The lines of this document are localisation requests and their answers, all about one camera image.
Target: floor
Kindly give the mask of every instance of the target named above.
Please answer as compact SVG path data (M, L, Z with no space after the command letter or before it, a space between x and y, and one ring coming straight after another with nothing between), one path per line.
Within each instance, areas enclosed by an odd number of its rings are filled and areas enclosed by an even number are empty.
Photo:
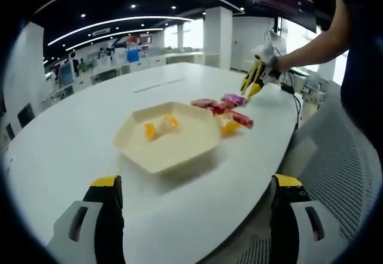
M302 108L302 118L299 126L303 125L315 112L317 106L310 101L305 101ZM299 176L299 172L287 168L279 173L291 176ZM260 256L252 256L248 253L249 247L256 239L267 239L270 237L270 206L272 195L269 189L265 192L257 206L253 209L247 219L224 243L213 253L200 261L200 264L251 264L259 263Z

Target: person's arm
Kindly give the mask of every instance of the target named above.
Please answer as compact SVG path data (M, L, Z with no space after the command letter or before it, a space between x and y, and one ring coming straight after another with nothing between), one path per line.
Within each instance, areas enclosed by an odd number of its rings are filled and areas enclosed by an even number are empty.
M336 0L336 8L330 29L307 45L278 58L278 69L286 72L295 66L328 62L348 50L350 19L343 0Z

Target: purple candy wrapper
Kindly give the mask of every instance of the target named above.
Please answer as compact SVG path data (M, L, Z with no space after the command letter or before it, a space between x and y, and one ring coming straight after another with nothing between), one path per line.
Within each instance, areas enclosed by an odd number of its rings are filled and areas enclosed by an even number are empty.
M234 95L234 94L231 94L231 93L227 93L225 94L222 98L221 98L222 101L230 101L230 102L233 102L235 103L235 105L237 107L241 107L243 105L246 105L247 103L247 99L246 98L243 98L241 96L238 96L238 95Z

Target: oval table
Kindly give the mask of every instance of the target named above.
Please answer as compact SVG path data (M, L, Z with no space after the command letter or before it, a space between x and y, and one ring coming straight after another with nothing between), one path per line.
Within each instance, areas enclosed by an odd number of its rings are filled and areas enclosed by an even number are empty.
M173 177L148 174L112 140L132 111L168 101L220 99L239 93L244 76L176 63L97 84L40 114L5 155L11 192L32 233L46 245L53 223L82 200L93 180L120 174L126 262L203 259L241 224L268 187L294 132L293 97L267 84L237 109L254 120L252 129L222 140L213 153Z

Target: hexagonal bowl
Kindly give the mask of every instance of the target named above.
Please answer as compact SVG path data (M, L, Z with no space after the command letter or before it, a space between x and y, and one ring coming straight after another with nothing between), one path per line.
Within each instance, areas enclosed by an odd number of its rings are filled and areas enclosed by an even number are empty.
M146 123L158 123L171 114L179 122L175 132L150 141ZM149 173L180 166L216 148L221 140L217 121L209 110L167 102L133 112L118 130L113 144Z

